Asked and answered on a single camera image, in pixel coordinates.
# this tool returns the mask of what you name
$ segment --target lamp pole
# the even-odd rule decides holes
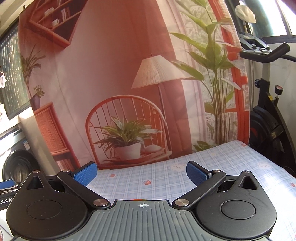
[[[160,89],[160,85],[157,84],[157,87],[158,87],[158,92],[159,92],[159,97],[160,97],[160,106],[161,106],[161,112],[163,114],[163,117],[165,119],[165,135],[167,136],[167,141],[168,141],[168,148],[169,150],[172,150],[172,144],[171,144],[171,141],[170,141],[170,135],[168,134],[168,125],[167,125],[167,118],[165,116],[165,109],[164,109],[164,106],[163,106],[163,95],[161,93],[161,89]]]

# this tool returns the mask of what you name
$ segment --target black knob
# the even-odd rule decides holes
[[[255,82],[254,82],[255,87],[260,88],[260,82],[261,82],[260,79],[256,79]]]
[[[274,91],[277,95],[281,95],[284,91],[284,88],[279,86],[279,85],[276,85],[275,88],[274,88]]]

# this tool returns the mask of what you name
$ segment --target wooden chair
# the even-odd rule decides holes
[[[151,134],[151,139],[144,141],[145,146],[155,144],[164,148],[164,154],[156,158],[149,159],[141,164],[114,164],[106,162],[106,160],[114,158],[115,153],[111,148],[106,150],[95,144],[97,141],[105,138],[101,127],[113,126],[110,117],[116,117],[121,121],[134,121],[143,119],[146,125],[151,125],[152,129],[161,130],[161,133]],[[86,134],[94,154],[95,162],[101,169],[116,169],[130,166],[138,166],[142,164],[153,163],[169,159],[172,154],[168,150],[167,143],[167,124],[160,109],[151,101],[132,95],[119,95],[110,97],[97,104],[89,113],[86,119]]]

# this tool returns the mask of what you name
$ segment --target washing machine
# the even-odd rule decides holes
[[[40,166],[22,129],[16,126],[0,134],[0,181],[23,183],[34,170],[40,170]],[[13,238],[6,222],[6,209],[0,210],[0,230],[3,241]]]

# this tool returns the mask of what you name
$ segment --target plaid bedsheet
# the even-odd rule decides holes
[[[240,141],[154,164],[100,170],[88,188],[111,203],[115,199],[168,199],[171,203],[195,188],[186,175],[189,161],[195,161],[208,170],[220,169],[227,175],[251,171],[277,211],[270,239],[296,240],[296,179]]]

